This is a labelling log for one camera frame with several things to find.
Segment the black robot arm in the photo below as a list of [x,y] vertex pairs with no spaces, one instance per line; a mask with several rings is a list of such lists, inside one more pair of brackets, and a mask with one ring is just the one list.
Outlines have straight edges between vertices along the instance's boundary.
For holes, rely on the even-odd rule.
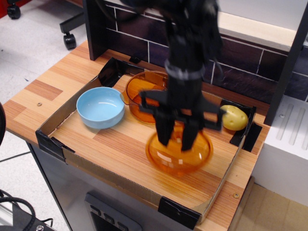
[[223,110],[205,99],[205,66],[222,47],[218,4],[214,0],[127,0],[137,13],[158,10],[166,22],[169,57],[166,90],[143,90],[140,110],[153,115],[158,140],[168,145],[176,121],[184,124],[183,151],[192,148],[199,131],[221,129]]

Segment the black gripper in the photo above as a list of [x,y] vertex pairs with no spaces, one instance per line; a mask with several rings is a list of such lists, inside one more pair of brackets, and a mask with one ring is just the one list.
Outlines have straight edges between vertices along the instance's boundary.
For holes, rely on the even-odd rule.
[[167,146],[174,129],[175,120],[184,122],[182,151],[188,151],[203,128],[222,129],[225,113],[202,94],[205,65],[195,70],[181,69],[165,62],[168,74],[166,90],[144,90],[140,110],[154,115],[158,140]]

